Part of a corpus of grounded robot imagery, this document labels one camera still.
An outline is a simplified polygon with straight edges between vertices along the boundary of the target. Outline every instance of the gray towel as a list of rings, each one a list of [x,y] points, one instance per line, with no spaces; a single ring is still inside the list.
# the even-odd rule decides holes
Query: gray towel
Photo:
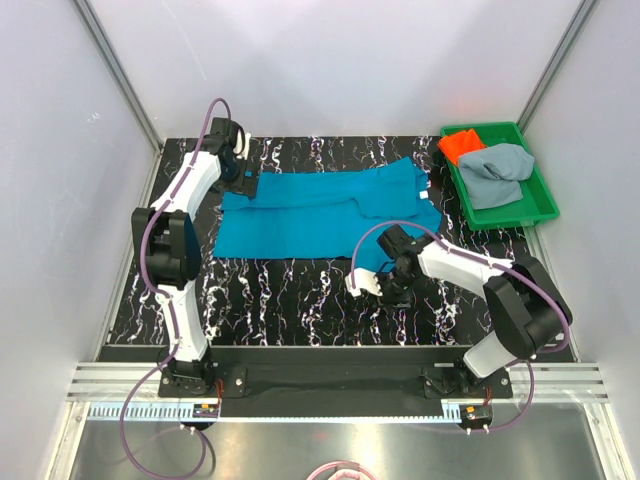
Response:
[[[499,207],[522,198],[520,180],[533,171],[534,158],[520,145],[501,143],[460,156],[460,175],[474,210]]]

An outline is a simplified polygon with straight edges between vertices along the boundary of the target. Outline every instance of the marble pattern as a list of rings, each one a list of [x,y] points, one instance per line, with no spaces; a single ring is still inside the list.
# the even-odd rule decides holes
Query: marble pattern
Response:
[[[250,156],[263,171],[329,172],[385,165],[405,156],[430,172],[429,198],[443,212],[441,233],[456,245],[495,257],[527,253],[521,229],[472,232],[462,214],[437,137],[261,138]],[[151,198],[182,162],[184,139],[169,139]],[[228,260],[211,252],[222,218],[220,197],[208,194],[194,222],[203,266],[196,291],[203,329],[213,345],[468,344],[491,328],[481,298],[448,282],[422,279],[411,308],[381,308],[344,287],[347,259]],[[167,343],[163,315],[131,269],[110,344]]]

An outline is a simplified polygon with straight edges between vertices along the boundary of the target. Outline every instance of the black marble table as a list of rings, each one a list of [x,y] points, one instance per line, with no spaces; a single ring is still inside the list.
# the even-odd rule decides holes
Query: black marble table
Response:
[[[443,213],[440,232],[456,245],[494,257],[527,253],[521,229],[472,232],[462,214],[438,137],[259,138],[250,156],[263,171],[362,170],[410,157],[430,172],[429,198]],[[185,151],[166,142],[151,195],[169,185]],[[476,343],[491,329],[485,302],[450,283],[422,279],[411,308],[386,311],[372,297],[354,299],[344,278],[348,259],[225,260],[212,257],[222,214],[208,194],[194,222],[203,267],[197,280],[203,329],[213,345],[428,345]],[[153,295],[130,269],[112,345],[162,345],[167,334]]]

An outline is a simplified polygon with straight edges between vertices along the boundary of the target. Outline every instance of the white backdrop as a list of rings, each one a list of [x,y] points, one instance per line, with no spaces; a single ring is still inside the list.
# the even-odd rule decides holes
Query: white backdrop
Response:
[[[0,477],[33,480],[92,360],[153,155],[71,2],[3,6]]]
[[[579,0],[92,0],[161,136],[224,96],[258,135],[516,120]]]
[[[640,4],[600,2],[527,131],[560,218],[543,225],[586,361],[640,473]]]

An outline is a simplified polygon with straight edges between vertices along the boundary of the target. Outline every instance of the green basket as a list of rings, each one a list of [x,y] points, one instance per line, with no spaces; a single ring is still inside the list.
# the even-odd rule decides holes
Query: green basket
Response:
[[[442,136],[451,135],[460,130],[473,128],[482,142],[491,147],[499,143],[512,143],[522,145],[529,153],[529,147],[520,133],[520,129],[513,122],[478,123],[475,125],[455,125],[443,127],[440,130]],[[458,190],[462,209],[467,217],[471,230],[492,230],[507,227],[530,227],[545,222],[560,215],[558,206],[551,196],[549,187],[544,181],[538,165],[534,164],[531,177],[520,182],[522,187],[522,200],[509,203],[501,207],[474,210],[471,207],[469,193],[464,185],[458,167],[447,161],[449,170],[453,176],[453,183]]]

